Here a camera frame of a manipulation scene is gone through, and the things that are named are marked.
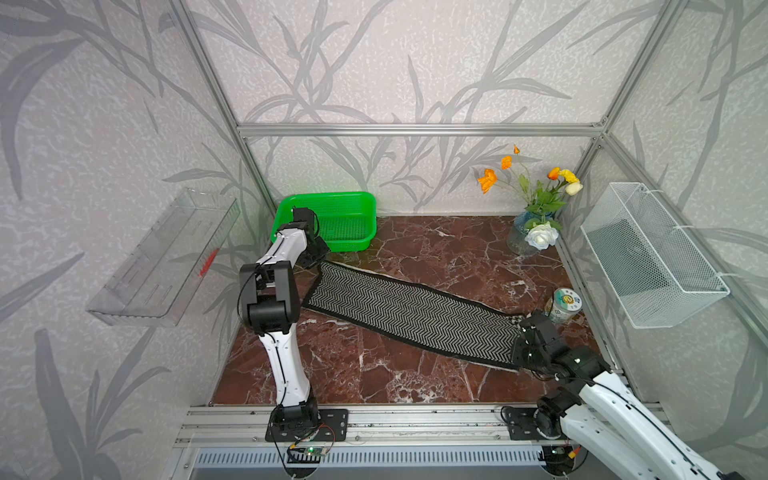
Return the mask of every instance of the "green plastic basket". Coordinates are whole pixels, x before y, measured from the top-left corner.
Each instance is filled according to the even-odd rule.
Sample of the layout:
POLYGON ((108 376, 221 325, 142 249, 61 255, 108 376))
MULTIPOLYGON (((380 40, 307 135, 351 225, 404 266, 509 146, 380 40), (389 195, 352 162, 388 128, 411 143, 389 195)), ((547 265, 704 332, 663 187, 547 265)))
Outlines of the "green plastic basket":
POLYGON ((312 209, 320 224, 320 236, 332 252, 359 252, 376 235, 376 198, 368 192, 291 195, 280 202, 272 226, 272 241, 277 229, 293 221, 294 207, 312 209))

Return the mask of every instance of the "red marble floor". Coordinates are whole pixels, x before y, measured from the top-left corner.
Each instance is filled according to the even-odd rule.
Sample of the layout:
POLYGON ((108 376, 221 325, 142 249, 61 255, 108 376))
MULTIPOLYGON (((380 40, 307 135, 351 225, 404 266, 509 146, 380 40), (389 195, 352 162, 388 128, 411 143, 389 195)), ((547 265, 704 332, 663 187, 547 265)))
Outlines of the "red marble floor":
MULTIPOLYGON (((543 307, 553 288, 571 286, 554 247, 521 259, 506 246, 514 217, 387 217, 368 250, 328 260, 424 283, 507 313, 543 307)), ((296 273, 300 295, 315 278, 296 273)), ((559 327, 571 346, 597 345, 583 315, 559 327)), ((351 323, 302 310, 298 340, 320 403, 535 402, 556 387, 427 352, 351 323)), ((214 403, 274 404, 275 382, 258 336, 241 330, 214 403)))

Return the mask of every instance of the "black and white rug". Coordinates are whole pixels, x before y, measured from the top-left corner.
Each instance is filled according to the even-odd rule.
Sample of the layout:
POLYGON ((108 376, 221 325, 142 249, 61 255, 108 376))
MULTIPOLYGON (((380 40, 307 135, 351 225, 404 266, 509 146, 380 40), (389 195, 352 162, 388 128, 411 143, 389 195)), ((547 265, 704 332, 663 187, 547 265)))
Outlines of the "black and white rug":
POLYGON ((322 262, 318 269, 303 303, 310 310, 441 355, 517 368, 510 355, 523 315, 338 263, 322 262))

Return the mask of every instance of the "blue vase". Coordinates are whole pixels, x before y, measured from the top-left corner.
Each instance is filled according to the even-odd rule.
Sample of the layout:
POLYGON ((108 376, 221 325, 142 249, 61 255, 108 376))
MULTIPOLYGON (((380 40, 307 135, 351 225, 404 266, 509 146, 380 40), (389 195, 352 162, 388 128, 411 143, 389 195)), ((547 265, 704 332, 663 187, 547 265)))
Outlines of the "blue vase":
MULTIPOLYGON (((525 228, 525 224, 533 218, 541 219, 541 215, 535 215, 526 210, 515 217, 515 222, 512 223, 512 228, 509 229, 507 247, 519 257, 530 257, 538 253, 538 248, 532 247, 525 241, 525 236, 528 235, 528 229, 525 228)), ((545 218, 551 220, 552 214, 546 215, 545 218)))

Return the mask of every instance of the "yellow flower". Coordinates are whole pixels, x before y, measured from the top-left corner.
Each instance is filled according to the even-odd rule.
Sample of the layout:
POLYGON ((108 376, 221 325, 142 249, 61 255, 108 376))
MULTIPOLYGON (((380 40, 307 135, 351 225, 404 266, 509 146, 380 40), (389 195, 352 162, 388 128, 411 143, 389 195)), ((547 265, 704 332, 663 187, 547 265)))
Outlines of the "yellow flower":
POLYGON ((574 175, 570 170, 560 170, 560 175, 562 175, 565 181, 567 181, 569 184, 575 184, 578 182, 576 175, 574 175))
POLYGON ((490 168, 486 168, 485 176, 483 178, 478 179, 478 182, 480 182, 480 186, 482 187, 483 195, 488 193, 488 190, 491 190, 491 187, 493 187, 493 184, 496 183, 496 180, 498 180, 498 178, 496 177, 496 172, 494 172, 490 168))

